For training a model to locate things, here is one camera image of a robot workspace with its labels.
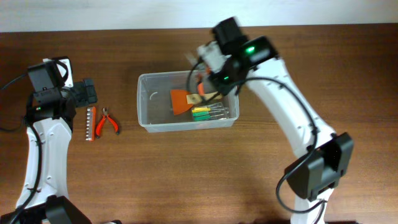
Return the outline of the orange scraper with wooden handle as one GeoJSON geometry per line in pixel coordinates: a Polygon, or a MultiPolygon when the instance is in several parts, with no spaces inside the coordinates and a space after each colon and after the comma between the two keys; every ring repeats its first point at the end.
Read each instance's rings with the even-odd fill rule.
{"type": "Polygon", "coordinates": [[[214,100],[222,99],[222,95],[219,95],[217,92],[200,95],[198,93],[190,93],[186,90],[171,90],[170,97],[174,115],[183,114],[194,105],[211,100],[211,98],[214,100]]]}

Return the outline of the clear case of screwdrivers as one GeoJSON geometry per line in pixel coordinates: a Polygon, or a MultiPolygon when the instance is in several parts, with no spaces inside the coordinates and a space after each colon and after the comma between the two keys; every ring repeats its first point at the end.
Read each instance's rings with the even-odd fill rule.
{"type": "Polygon", "coordinates": [[[191,109],[191,114],[194,121],[229,119],[229,108],[225,107],[222,102],[217,102],[211,105],[194,107],[191,109]]]}

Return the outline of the orange-black long-nose pliers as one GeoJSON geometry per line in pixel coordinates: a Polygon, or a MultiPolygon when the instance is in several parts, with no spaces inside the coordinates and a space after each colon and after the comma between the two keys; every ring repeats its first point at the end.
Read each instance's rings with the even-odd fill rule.
{"type": "Polygon", "coordinates": [[[205,75],[209,75],[211,73],[211,70],[209,67],[206,67],[203,72],[198,72],[196,74],[196,79],[197,79],[197,92],[200,96],[205,97],[205,88],[204,88],[204,77],[205,75]]]}

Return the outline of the orange screwdriver bit holder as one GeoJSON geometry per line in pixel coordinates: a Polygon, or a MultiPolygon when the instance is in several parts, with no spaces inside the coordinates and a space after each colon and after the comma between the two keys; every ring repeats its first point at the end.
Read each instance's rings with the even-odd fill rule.
{"type": "Polygon", "coordinates": [[[96,121],[96,108],[94,106],[86,109],[86,140],[95,140],[95,121],[96,121]]]}

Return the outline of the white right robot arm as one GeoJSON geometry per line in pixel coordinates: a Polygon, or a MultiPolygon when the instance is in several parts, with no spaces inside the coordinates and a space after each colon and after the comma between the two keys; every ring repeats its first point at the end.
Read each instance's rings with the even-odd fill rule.
{"type": "Polygon", "coordinates": [[[291,223],[324,223],[328,201],[348,169],[353,139],[337,134],[310,106],[267,37],[249,39],[233,17],[211,33],[213,41],[197,49],[211,84],[223,96],[248,87],[278,122],[297,158],[275,188],[279,204],[292,213],[291,223]]]}

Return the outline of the clear plastic container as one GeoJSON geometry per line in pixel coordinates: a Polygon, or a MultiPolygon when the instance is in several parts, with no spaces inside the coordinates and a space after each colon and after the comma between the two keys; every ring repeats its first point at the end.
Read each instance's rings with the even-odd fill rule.
{"type": "Polygon", "coordinates": [[[137,83],[139,124],[150,133],[226,128],[239,118],[239,98],[230,92],[219,100],[226,108],[224,118],[195,121],[190,110],[174,115],[171,90],[185,90],[188,71],[145,73],[137,83]]]}

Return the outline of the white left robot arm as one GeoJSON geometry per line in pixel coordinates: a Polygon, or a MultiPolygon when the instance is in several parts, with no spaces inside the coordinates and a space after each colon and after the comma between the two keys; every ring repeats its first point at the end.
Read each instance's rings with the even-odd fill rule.
{"type": "Polygon", "coordinates": [[[24,186],[16,209],[1,215],[1,223],[90,223],[69,199],[67,154],[76,109],[97,100],[89,78],[30,94],[24,117],[29,138],[24,186]]]}

